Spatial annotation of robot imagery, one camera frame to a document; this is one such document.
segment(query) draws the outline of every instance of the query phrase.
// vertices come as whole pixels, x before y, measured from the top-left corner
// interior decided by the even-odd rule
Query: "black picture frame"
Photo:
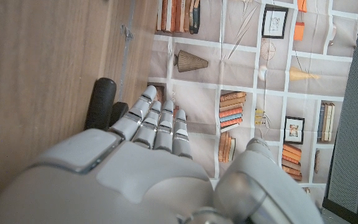
[[[267,11],[285,12],[284,25],[283,25],[283,33],[282,33],[281,36],[264,35],[265,20],[266,20],[266,12],[267,12]],[[266,7],[265,7],[265,12],[264,12],[264,19],[263,19],[263,22],[262,22],[262,37],[263,37],[263,38],[271,38],[271,39],[284,39],[285,24],[287,23],[287,15],[288,15],[288,8],[285,8],[285,7],[277,7],[277,6],[266,6]]]
[[[300,141],[300,142],[286,141],[286,140],[285,140],[285,127],[287,126],[287,120],[288,120],[288,119],[295,119],[295,120],[300,120],[300,121],[302,121],[301,141]],[[303,130],[304,130],[304,129],[305,129],[305,119],[304,119],[304,118],[296,118],[296,117],[286,116],[286,117],[285,117],[285,122],[284,122],[284,143],[289,143],[289,144],[303,144],[303,136],[304,136]]]

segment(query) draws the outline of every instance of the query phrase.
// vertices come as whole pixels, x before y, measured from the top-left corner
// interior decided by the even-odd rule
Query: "book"
[[[239,123],[232,124],[232,125],[230,125],[230,126],[226,126],[225,128],[222,128],[222,129],[221,129],[221,133],[223,133],[223,132],[225,132],[225,131],[232,130],[233,128],[236,128],[236,127],[238,127],[238,126],[240,126]]]
[[[180,11],[181,11],[181,0],[176,0],[176,13],[175,13],[175,32],[180,32]]]
[[[183,30],[185,32],[190,32],[190,4],[191,0],[186,0],[186,7],[185,7],[185,20],[183,24]]]
[[[284,150],[287,150],[288,152],[292,152],[292,153],[294,153],[295,155],[302,156],[302,150],[301,150],[301,149],[298,149],[298,148],[295,147],[295,146],[291,146],[291,145],[289,145],[289,144],[284,144],[284,145],[283,145],[283,149],[284,149]]]
[[[224,154],[225,155],[224,162],[229,162],[230,148],[231,148],[231,137],[229,137],[229,139],[227,140],[227,148],[226,148],[226,152]]]
[[[189,12],[189,30],[190,30],[190,33],[191,34],[194,34],[194,27],[193,27],[193,24],[194,24],[194,21],[193,21],[193,9],[194,9],[194,1],[195,0],[191,0],[191,3],[190,3],[190,12]]]
[[[328,105],[326,103],[324,104],[324,118],[323,118],[323,128],[321,130],[321,140],[324,141],[325,137],[325,129],[327,126],[327,112],[328,112]]]
[[[161,30],[167,28],[167,6],[168,0],[162,0],[162,12],[161,12]]]
[[[302,180],[302,174],[299,175],[289,174],[289,175],[295,180]]]
[[[178,0],[180,1],[180,17],[179,20],[177,19],[177,22],[179,23],[179,32],[185,32],[184,30],[184,23],[185,23],[185,9],[186,9],[186,0]]]
[[[243,103],[236,103],[236,104],[233,104],[233,105],[229,105],[229,106],[221,106],[219,108],[219,112],[223,112],[223,111],[228,111],[228,110],[231,110],[231,109],[234,109],[234,108],[239,108],[239,107],[243,107]]]
[[[283,150],[283,155],[284,156],[288,156],[289,158],[292,158],[292,159],[294,159],[294,160],[296,160],[296,161],[301,161],[301,157],[300,156],[298,156],[298,155],[295,155],[294,153],[292,153],[292,152],[288,152],[287,150]]]
[[[219,118],[219,121],[222,123],[222,122],[225,122],[225,121],[229,121],[229,120],[236,119],[236,118],[241,118],[241,117],[242,117],[242,113],[238,113],[238,114],[225,116],[223,118]]]
[[[324,119],[325,105],[322,103],[320,106],[320,116],[318,121],[317,140],[321,140],[321,131],[323,130],[323,119]]]
[[[285,159],[282,159],[281,160],[281,164],[286,166],[286,167],[289,167],[289,168],[292,168],[292,169],[295,169],[295,170],[301,170],[301,165],[300,163],[293,163],[293,162],[290,162],[290,161],[287,161]]]
[[[173,0],[167,0],[167,23],[165,24],[165,31],[171,32],[172,25],[172,3]]]
[[[221,123],[221,128],[232,125],[232,124],[237,124],[237,123],[241,123],[242,122],[242,118],[237,118],[237,119],[233,119],[230,121],[225,121]]]
[[[283,168],[283,170],[287,173],[287,174],[293,174],[293,175],[300,175],[301,172],[296,170],[296,169],[292,169],[286,166],[281,166]]]
[[[288,157],[288,156],[284,156],[284,155],[283,155],[283,159],[286,160],[286,161],[290,161],[290,162],[292,162],[292,163],[295,163],[295,164],[298,164],[298,163],[299,163],[298,160],[292,159],[292,158],[290,158],[290,157]]]
[[[161,30],[161,21],[162,21],[162,0],[158,0],[157,30]]]
[[[246,97],[243,96],[243,97],[232,99],[232,100],[222,101],[219,103],[219,107],[229,106],[229,105],[233,105],[236,103],[243,103],[245,101],[246,101]]]
[[[247,96],[247,94],[244,92],[234,92],[234,93],[224,94],[224,95],[221,95],[220,102],[226,101],[226,100],[233,100],[233,99],[240,98],[243,96]]]
[[[233,161],[234,151],[236,150],[236,139],[231,139],[230,151],[229,151],[229,161]]]
[[[242,107],[234,108],[234,109],[223,111],[223,112],[219,112],[219,117],[223,118],[225,116],[230,116],[230,115],[237,114],[237,113],[242,113]]]
[[[324,131],[324,141],[328,141],[329,138],[329,126],[331,125],[331,113],[333,111],[333,106],[327,104],[328,110],[327,110],[327,120],[326,120],[326,129]]]
[[[198,29],[200,28],[200,10],[201,10],[201,1],[195,0],[193,8],[193,32],[198,34]]]
[[[331,111],[331,122],[329,124],[328,141],[332,140],[334,126],[335,104],[331,103],[331,106],[333,107],[333,109]]]

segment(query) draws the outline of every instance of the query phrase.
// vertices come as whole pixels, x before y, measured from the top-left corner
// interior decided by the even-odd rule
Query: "orange object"
[[[293,33],[293,40],[302,41],[304,29],[305,29],[304,22],[296,22],[295,23],[295,32]]]
[[[301,12],[308,12],[306,0],[298,0],[298,10]]]

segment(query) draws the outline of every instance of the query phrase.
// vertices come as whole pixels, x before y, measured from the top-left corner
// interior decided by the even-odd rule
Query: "bookshelf wallpaper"
[[[302,150],[300,185],[309,187],[312,200],[321,206],[356,47],[358,0],[307,0],[307,12],[299,11],[297,3],[298,0],[253,0],[244,14],[240,0],[201,0],[198,34],[156,32],[149,82],[166,86],[166,98],[186,111],[194,161],[206,169],[214,183],[231,164],[218,162],[221,94],[247,93],[243,122],[229,131],[236,139],[234,158],[244,152],[251,138],[263,135],[281,167],[285,116],[304,118],[304,142],[297,145]],[[266,5],[288,8],[283,39],[262,38]],[[238,42],[236,36],[247,17],[246,32]],[[296,22],[305,23],[302,41],[293,40]],[[261,57],[264,44],[275,48],[270,60]],[[173,60],[180,50],[207,60],[208,68],[179,73]],[[265,80],[258,78],[261,66],[267,67]],[[290,80],[292,67],[318,75],[319,79]],[[322,102],[336,105],[330,142],[317,141]],[[254,124],[255,109],[268,115],[268,129]],[[316,151],[320,151],[317,174]]]

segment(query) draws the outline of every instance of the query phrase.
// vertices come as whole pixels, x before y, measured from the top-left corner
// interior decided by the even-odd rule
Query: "stack of books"
[[[236,150],[236,139],[230,137],[228,132],[222,133],[219,142],[219,152],[218,152],[219,162],[232,161],[235,150]]]
[[[157,30],[198,33],[200,0],[159,0],[157,12]]]
[[[331,141],[333,136],[335,105],[333,103],[322,103],[317,130],[318,141]]]
[[[295,180],[302,180],[301,155],[301,149],[289,144],[283,145],[282,169]]]
[[[219,120],[221,133],[237,127],[242,122],[242,107],[247,94],[244,92],[228,93],[221,96],[219,103]]]

